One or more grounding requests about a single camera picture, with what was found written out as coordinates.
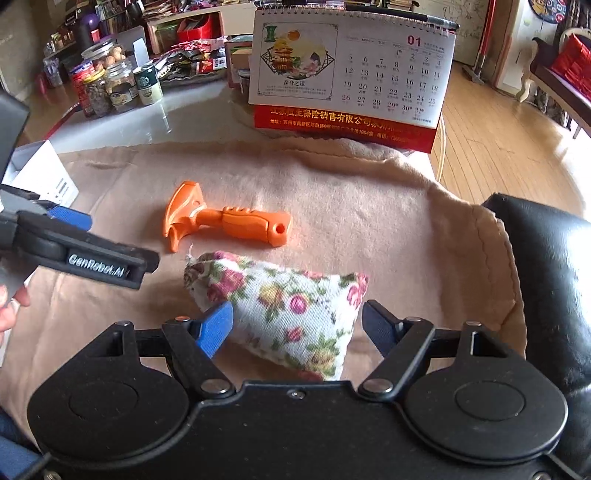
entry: desk calendar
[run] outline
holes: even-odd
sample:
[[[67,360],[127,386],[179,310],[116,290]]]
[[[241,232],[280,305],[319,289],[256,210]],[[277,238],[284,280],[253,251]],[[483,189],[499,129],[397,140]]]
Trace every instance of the desk calendar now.
[[[255,126],[430,152],[452,66],[444,28],[328,7],[255,14]]]

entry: metal jar lid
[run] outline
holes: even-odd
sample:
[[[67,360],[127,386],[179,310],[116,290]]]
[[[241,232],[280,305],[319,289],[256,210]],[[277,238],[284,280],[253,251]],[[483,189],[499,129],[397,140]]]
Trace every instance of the metal jar lid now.
[[[144,72],[145,70],[149,70],[152,67],[155,67],[155,63],[154,60],[148,60],[146,63],[144,63],[141,67],[136,67],[134,68],[134,73],[140,73],[140,72]]]
[[[123,73],[124,71],[129,70],[131,73],[131,60],[123,59],[114,63],[110,67],[107,67],[107,77],[115,77]]]
[[[109,53],[109,50],[115,46],[115,39],[110,38],[103,42],[97,43],[96,45],[87,48],[80,55],[85,60],[96,60]]]
[[[98,80],[105,74],[105,69],[100,69],[98,72],[94,72],[94,74],[90,75],[89,77],[82,80],[82,83],[90,83]]]

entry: orange toy axe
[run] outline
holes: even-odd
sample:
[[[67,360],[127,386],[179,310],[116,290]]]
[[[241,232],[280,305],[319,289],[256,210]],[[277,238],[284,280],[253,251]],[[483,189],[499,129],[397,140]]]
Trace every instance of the orange toy axe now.
[[[202,225],[222,228],[236,238],[260,240],[280,247],[287,243],[291,215],[239,207],[207,208],[199,184],[185,180],[174,192],[164,215],[162,234],[170,238],[170,250],[176,252],[180,239],[197,232]]]

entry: purple ball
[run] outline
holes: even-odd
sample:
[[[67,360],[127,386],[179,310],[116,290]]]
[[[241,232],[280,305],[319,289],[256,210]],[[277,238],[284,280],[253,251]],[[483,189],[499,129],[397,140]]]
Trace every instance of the purple ball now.
[[[92,32],[99,28],[99,17],[96,14],[86,14],[84,17],[80,19],[80,23],[82,25],[86,25],[88,27],[88,31]]]

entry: floral cloth bag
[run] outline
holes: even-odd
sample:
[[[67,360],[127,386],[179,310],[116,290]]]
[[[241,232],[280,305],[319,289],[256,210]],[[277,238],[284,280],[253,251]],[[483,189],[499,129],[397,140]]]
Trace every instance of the floral cloth bag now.
[[[367,290],[363,274],[324,275],[228,252],[188,257],[184,285],[202,310],[229,300],[230,338],[310,380],[338,380]]]

